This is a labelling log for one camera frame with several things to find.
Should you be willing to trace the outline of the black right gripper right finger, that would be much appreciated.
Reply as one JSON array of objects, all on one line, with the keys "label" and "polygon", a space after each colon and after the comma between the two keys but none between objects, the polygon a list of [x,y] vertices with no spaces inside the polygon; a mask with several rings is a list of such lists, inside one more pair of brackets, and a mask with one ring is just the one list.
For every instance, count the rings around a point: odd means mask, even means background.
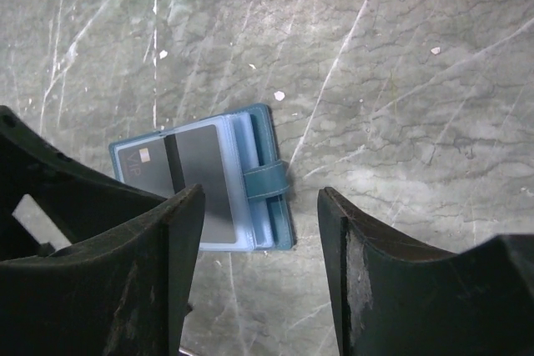
[{"label": "black right gripper right finger", "polygon": [[331,187],[319,191],[317,212],[340,354],[532,354],[530,234],[452,253],[371,217]]}]

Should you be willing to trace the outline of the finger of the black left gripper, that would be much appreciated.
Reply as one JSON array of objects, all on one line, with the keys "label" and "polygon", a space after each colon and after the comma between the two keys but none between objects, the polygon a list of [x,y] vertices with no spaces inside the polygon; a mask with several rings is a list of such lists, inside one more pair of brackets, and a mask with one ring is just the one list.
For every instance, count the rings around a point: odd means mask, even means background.
[{"label": "finger of the black left gripper", "polygon": [[26,195],[33,198],[71,243],[106,232],[163,202],[158,195],[130,187],[71,159],[3,106],[3,256],[33,256],[41,247],[13,215]]}]

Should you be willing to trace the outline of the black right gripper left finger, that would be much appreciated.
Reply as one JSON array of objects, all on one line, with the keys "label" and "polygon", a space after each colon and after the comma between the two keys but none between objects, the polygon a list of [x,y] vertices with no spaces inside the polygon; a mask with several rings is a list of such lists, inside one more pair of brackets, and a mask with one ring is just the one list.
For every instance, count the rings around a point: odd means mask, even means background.
[{"label": "black right gripper left finger", "polygon": [[194,185],[47,257],[2,261],[2,354],[177,354],[204,203]]}]

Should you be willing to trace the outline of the blue card holder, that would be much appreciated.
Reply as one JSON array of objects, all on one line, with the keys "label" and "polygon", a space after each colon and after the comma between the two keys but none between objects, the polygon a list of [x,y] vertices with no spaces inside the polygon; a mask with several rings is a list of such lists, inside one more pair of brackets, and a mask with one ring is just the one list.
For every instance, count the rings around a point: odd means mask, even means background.
[{"label": "blue card holder", "polygon": [[115,177],[120,180],[117,151],[132,143],[162,138],[213,124],[218,133],[236,243],[211,252],[289,250],[295,244],[286,194],[290,188],[280,159],[270,108],[256,103],[180,127],[110,143]]}]

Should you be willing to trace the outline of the grey striped card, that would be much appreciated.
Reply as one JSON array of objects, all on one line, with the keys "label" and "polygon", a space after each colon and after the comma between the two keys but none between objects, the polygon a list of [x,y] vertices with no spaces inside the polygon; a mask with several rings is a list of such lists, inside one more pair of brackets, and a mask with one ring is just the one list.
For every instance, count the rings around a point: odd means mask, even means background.
[{"label": "grey striped card", "polygon": [[203,250],[222,250],[236,243],[224,164],[213,124],[164,137],[173,189],[199,184],[205,195]]}]

